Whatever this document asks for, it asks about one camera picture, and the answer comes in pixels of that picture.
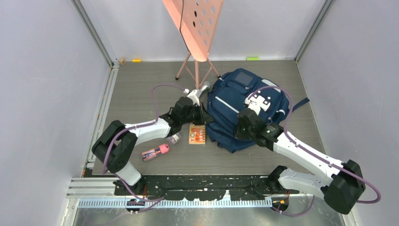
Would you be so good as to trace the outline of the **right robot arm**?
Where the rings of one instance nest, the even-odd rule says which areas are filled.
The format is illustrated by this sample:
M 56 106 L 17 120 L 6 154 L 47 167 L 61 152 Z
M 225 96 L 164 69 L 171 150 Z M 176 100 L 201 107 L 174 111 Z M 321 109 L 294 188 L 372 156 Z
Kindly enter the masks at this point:
M 342 162 L 315 150 L 290 132 L 284 132 L 282 126 L 265 123 L 254 110 L 245 108 L 238 113 L 236 136 L 250 138 L 258 146 L 284 155 L 310 171 L 305 174 L 277 166 L 268 181 L 274 193 L 287 189 L 312 194 L 347 215 L 366 189 L 358 163 Z

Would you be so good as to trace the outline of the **navy blue student backpack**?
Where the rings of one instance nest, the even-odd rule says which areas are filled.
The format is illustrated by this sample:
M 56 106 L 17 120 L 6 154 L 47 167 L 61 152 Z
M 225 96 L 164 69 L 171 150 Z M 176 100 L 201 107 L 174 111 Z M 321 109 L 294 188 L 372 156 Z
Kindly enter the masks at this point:
M 238 113 L 247 108 L 244 104 L 245 98 L 254 94 L 271 101 L 269 110 L 258 115 L 267 124 L 279 125 L 287 118 L 289 111 L 295 111 L 309 102 L 309 99 L 305 98 L 291 107 L 286 94 L 271 80 L 261 78 L 243 68 L 226 73 L 208 92 L 207 112 L 214 118 L 214 122 L 207 124 L 206 132 L 212 142 L 231 153 L 256 145 L 252 140 L 235 137 Z

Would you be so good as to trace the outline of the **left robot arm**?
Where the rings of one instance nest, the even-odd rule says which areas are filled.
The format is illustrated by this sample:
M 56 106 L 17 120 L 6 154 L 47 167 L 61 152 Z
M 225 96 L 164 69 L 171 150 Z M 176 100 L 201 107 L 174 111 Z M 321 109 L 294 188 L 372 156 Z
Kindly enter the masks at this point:
M 170 137 L 180 132 L 185 124 L 206 125 L 213 120 L 203 103 L 196 104 L 188 97 L 181 97 L 175 106 L 155 120 L 137 124 L 112 121 L 94 143 L 91 152 L 107 171 L 126 183 L 131 194 L 138 195 L 144 190 L 144 182 L 141 173 L 129 161 L 134 147 L 153 139 Z

